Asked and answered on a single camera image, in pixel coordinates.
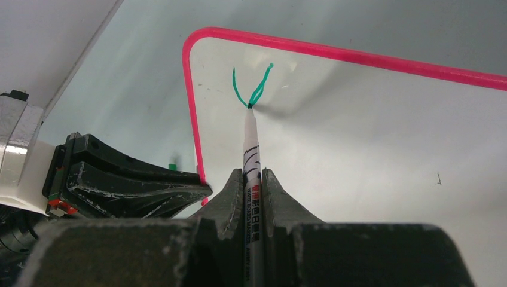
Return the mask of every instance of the marker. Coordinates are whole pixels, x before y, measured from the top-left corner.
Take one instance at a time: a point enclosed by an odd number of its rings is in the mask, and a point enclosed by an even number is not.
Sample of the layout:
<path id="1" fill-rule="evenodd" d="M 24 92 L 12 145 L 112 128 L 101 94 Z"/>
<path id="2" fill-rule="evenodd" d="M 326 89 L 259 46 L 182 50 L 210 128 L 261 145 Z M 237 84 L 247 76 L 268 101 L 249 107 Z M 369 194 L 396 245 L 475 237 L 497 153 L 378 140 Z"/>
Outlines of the marker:
<path id="1" fill-rule="evenodd" d="M 243 181 L 245 183 L 245 286 L 264 286 L 264 246 L 262 242 L 261 160 L 257 120 L 252 105 L 245 116 Z"/>

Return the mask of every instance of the red component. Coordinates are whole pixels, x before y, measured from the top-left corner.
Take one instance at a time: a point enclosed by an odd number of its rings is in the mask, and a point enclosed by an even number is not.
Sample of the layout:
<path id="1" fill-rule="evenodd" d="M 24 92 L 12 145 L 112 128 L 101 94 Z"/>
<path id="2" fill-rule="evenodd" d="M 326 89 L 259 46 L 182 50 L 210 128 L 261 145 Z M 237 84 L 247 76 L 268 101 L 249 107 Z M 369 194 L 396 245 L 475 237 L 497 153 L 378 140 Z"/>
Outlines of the red component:
<path id="1" fill-rule="evenodd" d="M 53 199 L 48 201 L 48 204 L 52 206 L 53 208 L 59 208 L 63 211 L 65 211 L 68 215 L 74 214 L 78 212 L 78 210 L 72 206 L 70 206 L 68 203 L 63 202 L 61 199 Z"/>

